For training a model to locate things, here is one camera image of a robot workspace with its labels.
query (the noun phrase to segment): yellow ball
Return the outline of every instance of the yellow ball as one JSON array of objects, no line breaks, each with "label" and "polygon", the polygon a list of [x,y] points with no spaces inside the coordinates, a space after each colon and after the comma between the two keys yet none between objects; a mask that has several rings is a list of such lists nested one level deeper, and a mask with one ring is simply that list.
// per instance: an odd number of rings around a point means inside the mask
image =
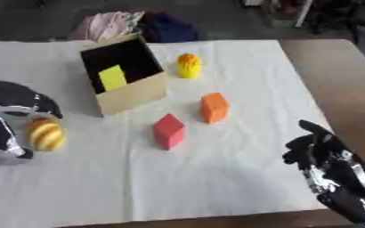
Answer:
[{"label": "yellow ball", "polygon": [[37,119],[28,124],[28,141],[40,151],[53,151],[65,143],[59,124],[50,119]]},{"label": "yellow ball", "polygon": [[180,55],[177,59],[177,71],[180,77],[195,78],[202,67],[199,57],[191,53]]}]

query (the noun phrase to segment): black glove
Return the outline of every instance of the black glove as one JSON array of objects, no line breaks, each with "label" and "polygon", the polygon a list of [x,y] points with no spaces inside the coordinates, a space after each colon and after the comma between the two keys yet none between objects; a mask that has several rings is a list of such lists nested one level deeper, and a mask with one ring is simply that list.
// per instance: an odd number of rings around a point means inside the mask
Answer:
[{"label": "black glove", "polygon": [[317,199],[355,224],[365,224],[365,163],[334,134],[300,120],[310,134],[287,143],[285,163],[297,163]]},{"label": "black glove", "polygon": [[[62,118],[59,106],[49,97],[24,85],[0,81],[0,113],[24,116],[30,112],[42,112]],[[33,158],[32,151],[19,146],[14,132],[1,116],[0,150],[21,159]]]}]

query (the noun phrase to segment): cardboard box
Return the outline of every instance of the cardboard box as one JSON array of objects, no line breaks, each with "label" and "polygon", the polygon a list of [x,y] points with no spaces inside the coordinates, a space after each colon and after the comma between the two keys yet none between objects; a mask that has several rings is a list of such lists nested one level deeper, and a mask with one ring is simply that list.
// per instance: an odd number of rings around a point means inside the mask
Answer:
[{"label": "cardboard box", "polygon": [[[166,95],[166,73],[139,35],[88,45],[81,52],[103,116],[130,110]],[[119,65],[127,85],[105,91],[99,73]]]}]

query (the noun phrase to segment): floor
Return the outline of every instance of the floor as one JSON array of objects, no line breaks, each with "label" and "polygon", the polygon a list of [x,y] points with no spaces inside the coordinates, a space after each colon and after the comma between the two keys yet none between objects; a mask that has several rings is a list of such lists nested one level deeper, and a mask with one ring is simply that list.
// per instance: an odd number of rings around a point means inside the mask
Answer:
[{"label": "floor", "polygon": [[[0,0],[0,40],[64,38],[86,15],[111,11],[168,12],[193,24],[201,40],[350,39],[344,29],[314,36],[305,28],[272,28],[259,9],[244,9],[239,0],[44,0],[40,8],[36,1]],[[359,48],[365,54],[365,30]]]}]

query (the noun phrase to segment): yellow striped ball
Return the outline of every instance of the yellow striped ball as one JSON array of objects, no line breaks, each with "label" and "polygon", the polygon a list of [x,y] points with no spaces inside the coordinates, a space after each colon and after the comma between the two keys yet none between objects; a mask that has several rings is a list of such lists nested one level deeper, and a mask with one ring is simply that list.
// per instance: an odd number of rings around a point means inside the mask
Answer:
[{"label": "yellow striped ball", "polygon": [[40,151],[53,151],[65,143],[59,124],[49,119],[38,119],[28,124],[28,141]]}]

